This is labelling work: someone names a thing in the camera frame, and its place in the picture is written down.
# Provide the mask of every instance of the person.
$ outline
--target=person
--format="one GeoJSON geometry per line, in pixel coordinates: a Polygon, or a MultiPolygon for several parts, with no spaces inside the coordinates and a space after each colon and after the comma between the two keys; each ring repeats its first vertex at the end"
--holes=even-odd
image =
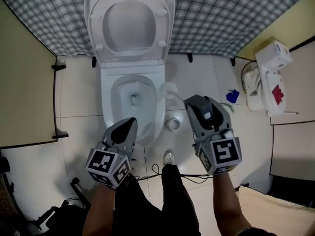
{"type": "MultiPolygon", "coordinates": [[[[123,187],[116,191],[103,184],[98,186],[83,236],[201,235],[192,200],[175,165],[173,152],[167,151],[164,156],[162,211],[147,200],[131,174],[127,178],[123,187]]],[[[214,176],[213,186],[214,214],[222,236],[274,235],[253,228],[244,217],[228,173],[214,176]]]]}

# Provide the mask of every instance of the beige towel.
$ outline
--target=beige towel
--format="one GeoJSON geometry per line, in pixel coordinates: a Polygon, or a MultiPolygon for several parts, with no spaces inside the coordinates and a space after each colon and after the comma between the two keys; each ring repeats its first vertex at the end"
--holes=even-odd
{"type": "Polygon", "coordinates": [[[242,211],[252,226],[277,236],[315,236],[315,209],[240,187],[242,211]]]}

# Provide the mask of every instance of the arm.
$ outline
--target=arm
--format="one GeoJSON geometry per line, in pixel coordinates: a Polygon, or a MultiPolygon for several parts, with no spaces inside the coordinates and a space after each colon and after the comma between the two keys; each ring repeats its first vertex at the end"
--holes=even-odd
{"type": "Polygon", "coordinates": [[[113,225],[115,191],[106,185],[97,187],[88,216],[83,227],[83,236],[109,236],[113,225]]]}
{"type": "Polygon", "coordinates": [[[229,174],[214,176],[213,187],[214,212],[222,236],[234,236],[242,229],[251,227],[242,214],[229,174]]]}

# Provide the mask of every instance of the plaid shower curtain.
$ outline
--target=plaid shower curtain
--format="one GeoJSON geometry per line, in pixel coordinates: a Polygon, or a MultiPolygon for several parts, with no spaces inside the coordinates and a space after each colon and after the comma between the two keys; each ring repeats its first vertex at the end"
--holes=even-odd
{"type": "MultiPolygon", "coordinates": [[[[4,0],[53,53],[93,55],[84,0],[4,0]]],[[[299,0],[176,0],[170,53],[235,57],[299,0]]]]}

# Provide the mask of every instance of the toilet bowl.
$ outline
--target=toilet bowl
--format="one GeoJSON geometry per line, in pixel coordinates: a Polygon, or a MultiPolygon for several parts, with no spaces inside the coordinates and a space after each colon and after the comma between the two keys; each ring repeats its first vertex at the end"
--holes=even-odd
{"type": "Polygon", "coordinates": [[[265,110],[267,116],[285,112],[286,93],[279,70],[292,62],[286,46],[273,41],[255,54],[256,64],[251,63],[242,74],[246,100],[251,111],[265,110]]]}
{"type": "Polygon", "coordinates": [[[141,146],[154,141],[164,123],[161,86],[174,15],[175,0],[85,0],[105,124],[135,117],[141,146]]]}

